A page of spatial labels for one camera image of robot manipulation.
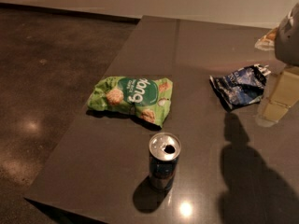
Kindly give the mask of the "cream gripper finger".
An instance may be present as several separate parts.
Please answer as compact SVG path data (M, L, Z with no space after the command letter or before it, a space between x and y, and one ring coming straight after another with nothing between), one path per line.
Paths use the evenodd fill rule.
M299 67L287 65L267 80L255 120L262 127L271 127L298 101Z
M256 49L268 51L275 49L275 39L277 36L278 28L270 30L267 34L262 36L254 45Z

